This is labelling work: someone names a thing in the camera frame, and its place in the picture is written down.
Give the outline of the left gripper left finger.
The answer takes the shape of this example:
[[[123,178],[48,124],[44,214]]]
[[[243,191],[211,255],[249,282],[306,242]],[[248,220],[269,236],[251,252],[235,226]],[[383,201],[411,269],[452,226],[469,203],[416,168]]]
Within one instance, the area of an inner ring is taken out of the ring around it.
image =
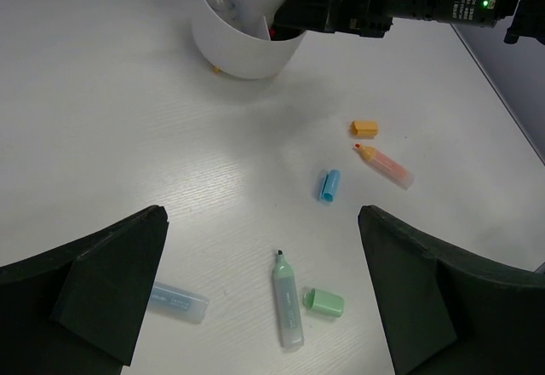
[[[135,352],[169,220],[152,205],[1,268],[3,374],[119,374]]]

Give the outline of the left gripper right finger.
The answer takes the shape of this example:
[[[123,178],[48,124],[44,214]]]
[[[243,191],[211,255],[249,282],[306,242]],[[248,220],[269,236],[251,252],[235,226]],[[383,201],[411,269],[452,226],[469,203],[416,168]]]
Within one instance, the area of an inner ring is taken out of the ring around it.
[[[494,262],[374,206],[359,231],[397,374],[542,374],[544,269]]]

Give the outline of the blue pastel highlighter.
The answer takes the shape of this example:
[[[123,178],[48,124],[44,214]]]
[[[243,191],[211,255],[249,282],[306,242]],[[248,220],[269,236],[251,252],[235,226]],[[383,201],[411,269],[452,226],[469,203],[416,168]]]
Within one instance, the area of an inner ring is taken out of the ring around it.
[[[176,319],[200,324],[207,313],[209,299],[191,291],[155,282],[148,306]]]

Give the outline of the green marker cap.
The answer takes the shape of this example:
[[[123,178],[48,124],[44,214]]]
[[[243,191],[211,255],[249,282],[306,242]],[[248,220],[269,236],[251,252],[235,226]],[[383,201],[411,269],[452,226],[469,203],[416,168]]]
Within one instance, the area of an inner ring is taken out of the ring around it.
[[[305,292],[303,305],[316,314],[340,318],[344,313],[345,301],[336,294],[313,288]]]

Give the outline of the green pastel highlighter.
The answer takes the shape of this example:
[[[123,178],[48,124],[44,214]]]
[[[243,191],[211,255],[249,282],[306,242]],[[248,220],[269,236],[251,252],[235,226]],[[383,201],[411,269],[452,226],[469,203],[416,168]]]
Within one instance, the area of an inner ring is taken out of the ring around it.
[[[299,349],[304,345],[304,333],[295,273],[281,250],[277,251],[275,258],[272,285],[278,315],[280,344],[283,349]]]

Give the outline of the blue marker cap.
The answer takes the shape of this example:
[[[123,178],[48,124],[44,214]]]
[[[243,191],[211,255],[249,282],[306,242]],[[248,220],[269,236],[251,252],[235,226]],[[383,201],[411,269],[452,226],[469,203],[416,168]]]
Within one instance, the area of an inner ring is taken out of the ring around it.
[[[325,203],[332,203],[336,198],[336,192],[340,183],[341,172],[330,170],[324,177],[318,198]]]

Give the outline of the pink black highlighter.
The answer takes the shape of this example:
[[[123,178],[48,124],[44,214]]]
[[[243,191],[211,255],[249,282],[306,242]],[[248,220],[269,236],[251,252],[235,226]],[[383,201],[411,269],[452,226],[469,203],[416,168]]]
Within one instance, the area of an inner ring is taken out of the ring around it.
[[[289,41],[293,38],[297,38],[300,34],[300,30],[290,29],[286,27],[272,26],[269,29],[269,37],[272,41]]]

